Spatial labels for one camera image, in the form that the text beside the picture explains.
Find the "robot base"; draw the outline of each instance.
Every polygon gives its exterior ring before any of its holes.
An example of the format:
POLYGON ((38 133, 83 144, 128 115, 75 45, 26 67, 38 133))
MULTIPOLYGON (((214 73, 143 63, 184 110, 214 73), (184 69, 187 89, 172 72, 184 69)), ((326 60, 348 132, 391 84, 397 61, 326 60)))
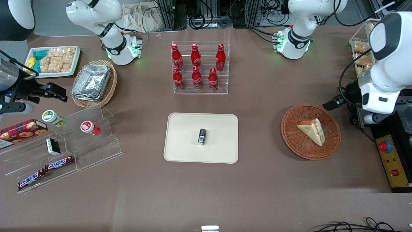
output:
POLYGON ((290 30, 291 28, 289 27, 272 36, 272 41, 274 43, 273 48, 275 49, 275 52, 281 53, 286 58, 299 59, 308 51, 310 41, 306 45, 302 43, 302 48, 296 48, 295 45, 289 41, 288 33, 290 30))
POLYGON ((126 46, 118 55, 112 55, 109 51, 106 52, 113 63, 117 65, 126 65, 132 62, 136 58, 140 58, 142 53, 142 40, 137 39, 135 36, 128 34, 123 35, 126 38, 126 46))

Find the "round wicker basket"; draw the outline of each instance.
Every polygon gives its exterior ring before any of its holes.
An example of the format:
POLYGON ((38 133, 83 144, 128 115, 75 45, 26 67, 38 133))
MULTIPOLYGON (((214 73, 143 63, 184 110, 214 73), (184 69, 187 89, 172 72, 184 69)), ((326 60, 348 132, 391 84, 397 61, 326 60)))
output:
MULTIPOLYGON (((88 64, 106 65, 106 66, 108 66, 112 69, 112 72, 110 73, 109 81, 108 81, 108 83, 106 85, 106 89, 104 90, 104 93, 103 93, 102 100, 100 100, 99 102, 92 102, 92 101, 77 99, 72 95, 73 101, 76 103, 76 105, 81 106, 81 107, 86 107, 86 108, 95 106, 97 104, 100 104, 101 106, 104 106, 110 101, 110 99, 112 98, 112 96, 115 92, 115 88, 116 88, 116 85, 117 85, 116 70, 115 70, 114 66, 106 60, 96 60, 96 61, 92 61, 88 64)), ((77 80, 79 79, 79 76, 80 76, 81 72, 83 71, 84 67, 77 73, 76 79, 73 83, 73 87, 75 86, 77 80)))
POLYGON ((290 108, 283 116, 282 137, 288 147, 305 159, 322 160, 331 157, 339 148, 341 134, 336 120, 323 108, 302 104, 290 108), (319 119, 325 134, 325 143, 318 146, 297 125, 306 120, 319 119))

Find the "red button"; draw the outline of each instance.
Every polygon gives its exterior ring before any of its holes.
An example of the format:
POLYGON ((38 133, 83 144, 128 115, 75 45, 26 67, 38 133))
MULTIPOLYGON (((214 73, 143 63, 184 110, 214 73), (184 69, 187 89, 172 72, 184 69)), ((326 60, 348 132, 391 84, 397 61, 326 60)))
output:
POLYGON ((385 143, 385 142, 380 142, 380 143, 378 144, 378 148, 379 148, 379 150, 381 150, 381 151, 383 151, 383 152, 386 152, 386 151, 389 149, 389 146, 388 146, 388 144, 385 143))
POLYGON ((392 170, 392 175, 399 175, 398 170, 392 170))

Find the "brown tabletop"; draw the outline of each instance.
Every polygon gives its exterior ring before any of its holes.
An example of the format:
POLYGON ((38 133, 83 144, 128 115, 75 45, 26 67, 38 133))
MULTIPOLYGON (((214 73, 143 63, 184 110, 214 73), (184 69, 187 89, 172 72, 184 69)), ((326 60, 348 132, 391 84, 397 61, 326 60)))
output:
MULTIPOLYGON (((110 121, 124 155, 28 194, 17 194, 16 179, 0 175, 0 228, 183 232, 219 225, 223 232, 309 231, 331 221, 363 224, 363 217, 370 216, 407 230, 412 195, 390 193, 376 146, 349 124, 346 107, 331 112, 342 142, 329 159, 302 159, 281 136, 287 109, 321 105, 337 94, 340 73, 351 60, 347 43, 356 29, 318 27, 310 50, 299 60, 275 54, 246 29, 168 32, 161 40, 152 34, 141 59, 115 66, 119 82, 106 106, 115 114, 110 121), (229 95, 174 95, 172 40, 230 41, 229 95), (235 114, 237 163, 164 160, 172 112, 235 114)), ((80 66, 108 59, 97 36, 34 36, 29 42, 29 47, 61 45, 82 49, 80 66)), ((345 83, 353 78, 351 68, 345 83)), ((52 81, 70 95, 73 78, 52 81)), ((41 99, 32 115, 5 116, 1 126, 40 118, 49 104, 63 116, 81 110, 70 98, 65 104, 41 99)))

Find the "coca-cola bottle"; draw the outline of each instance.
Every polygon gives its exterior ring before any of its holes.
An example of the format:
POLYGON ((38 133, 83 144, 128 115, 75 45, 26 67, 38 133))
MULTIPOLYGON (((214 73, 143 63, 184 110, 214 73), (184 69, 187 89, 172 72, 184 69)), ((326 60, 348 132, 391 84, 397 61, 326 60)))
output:
POLYGON ((216 69, 215 68, 210 69, 209 89, 211 89, 211 90, 218 89, 218 75, 216 74, 216 69))
POLYGON ((185 82, 183 81, 182 74, 176 66, 173 67, 173 82, 175 83, 177 90, 185 89, 185 82))
POLYGON ((203 88, 202 75, 199 72, 198 66, 193 66, 192 79, 193 79, 194 89, 201 90, 203 88))
POLYGON ((218 45, 218 52, 216 53, 216 69, 218 72, 222 72, 225 68, 226 54, 223 51, 224 48, 222 43, 218 45))
POLYGON ((192 54, 190 55, 192 59, 192 65, 197 66, 199 71, 202 70, 202 60, 200 52, 197 50, 197 44, 192 44, 192 54))
POLYGON ((183 69, 183 58, 175 43, 172 44, 172 59, 175 66, 181 71, 183 69))

